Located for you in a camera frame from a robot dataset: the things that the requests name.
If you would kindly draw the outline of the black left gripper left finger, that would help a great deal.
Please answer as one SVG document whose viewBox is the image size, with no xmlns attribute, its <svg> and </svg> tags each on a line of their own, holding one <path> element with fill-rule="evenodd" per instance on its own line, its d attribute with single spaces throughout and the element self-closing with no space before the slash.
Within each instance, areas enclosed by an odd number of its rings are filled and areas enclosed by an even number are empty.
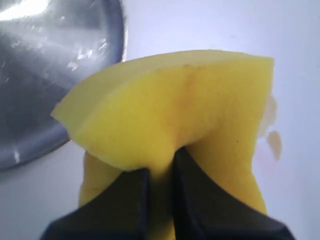
<svg viewBox="0 0 320 240">
<path fill-rule="evenodd" d="M 53 221 L 43 240 L 146 240 L 149 170 L 121 173 L 96 198 Z"/>
</svg>

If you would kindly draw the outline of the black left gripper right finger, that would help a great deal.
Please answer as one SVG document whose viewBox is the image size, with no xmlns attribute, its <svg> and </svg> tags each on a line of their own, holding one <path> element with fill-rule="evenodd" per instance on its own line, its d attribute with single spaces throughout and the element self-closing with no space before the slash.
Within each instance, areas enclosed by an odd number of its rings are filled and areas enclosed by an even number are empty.
<svg viewBox="0 0 320 240">
<path fill-rule="evenodd" d="M 177 240 L 290 240 L 282 222 L 223 190 L 183 147 L 172 165 L 171 209 Z"/>
</svg>

